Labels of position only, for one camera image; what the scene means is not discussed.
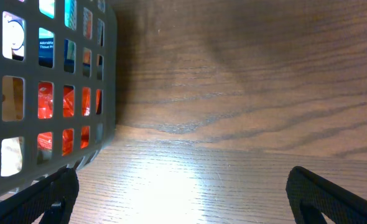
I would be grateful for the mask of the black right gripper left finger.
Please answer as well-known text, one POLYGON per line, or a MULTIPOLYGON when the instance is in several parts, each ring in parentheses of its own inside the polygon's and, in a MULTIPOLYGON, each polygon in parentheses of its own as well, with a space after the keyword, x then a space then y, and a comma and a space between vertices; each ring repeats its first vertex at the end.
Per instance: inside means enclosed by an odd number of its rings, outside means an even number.
POLYGON ((68 223, 78 197, 75 169, 63 168, 0 202, 0 223, 68 223))

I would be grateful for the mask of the orange spaghetti packet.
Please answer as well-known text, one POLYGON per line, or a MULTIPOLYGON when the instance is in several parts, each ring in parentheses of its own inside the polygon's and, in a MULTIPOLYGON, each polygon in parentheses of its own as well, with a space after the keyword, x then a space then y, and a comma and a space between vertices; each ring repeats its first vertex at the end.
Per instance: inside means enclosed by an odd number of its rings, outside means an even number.
MULTIPOLYGON (((102 90, 96 90, 95 112, 101 114, 102 90)), ((63 87, 63 117, 71 118, 75 115, 75 89, 67 85, 63 87)), ((83 87, 81 92, 81 115, 89 116, 91 113, 91 89, 83 87)), ((50 119, 53 116, 53 84, 40 82, 38 90, 38 118, 50 119)), ((65 129, 62 132, 62 156, 66 156, 73 151, 74 130, 65 129)), ((40 133, 37 136, 37 147, 41 152, 51 152, 53 146, 52 132, 40 133)), ((90 143, 90 127, 84 126, 81 129, 80 148, 84 149, 90 143)))

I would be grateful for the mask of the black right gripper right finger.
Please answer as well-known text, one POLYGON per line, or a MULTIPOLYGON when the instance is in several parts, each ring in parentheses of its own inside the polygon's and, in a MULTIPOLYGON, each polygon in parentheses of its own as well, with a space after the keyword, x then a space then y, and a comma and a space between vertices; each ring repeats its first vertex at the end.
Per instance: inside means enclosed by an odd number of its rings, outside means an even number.
POLYGON ((367 200, 301 167, 290 171, 287 198, 296 223, 367 223, 367 200))

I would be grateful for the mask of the Kleenex tissue multipack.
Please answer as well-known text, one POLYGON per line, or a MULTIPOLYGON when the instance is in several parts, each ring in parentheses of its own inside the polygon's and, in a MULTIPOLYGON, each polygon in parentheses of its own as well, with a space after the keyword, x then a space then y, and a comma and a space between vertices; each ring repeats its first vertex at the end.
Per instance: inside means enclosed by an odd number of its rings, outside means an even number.
MULTIPOLYGON (((54 19, 57 11, 56 0, 39 0, 39 11, 44 16, 54 19)), ((71 30, 77 29, 78 6, 75 0, 63 0, 64 26, 71 30)), ((105 45, 105 22, 95 19, 91 9, 83 8, 82 14, 83 36, 91 40, 96 39, 100 47, 105 45)), ((4 11, 2 13, 2 54, 4 57, 22 61, 25 56, 26 21, 15 14, 4 11)), ((39 28, 39 65, 53 67, 55 34, 43 27, 39 28)), ((63 69, 65 72, 75 72, 76 43, 72 40, 63 41, 63 69)))

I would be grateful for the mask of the dried mushroom pouch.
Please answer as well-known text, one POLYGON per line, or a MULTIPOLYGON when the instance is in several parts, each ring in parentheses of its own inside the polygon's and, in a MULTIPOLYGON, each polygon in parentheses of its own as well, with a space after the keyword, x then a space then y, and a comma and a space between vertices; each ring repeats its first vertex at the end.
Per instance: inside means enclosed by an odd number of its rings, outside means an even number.
POLYGON ((2 121, 10 136, 1 141, 1 177, 9 177, 22 170, 24 138, 16 135, 17 123, 24 118, 24 81, 18 77, 2 78, 2 121))

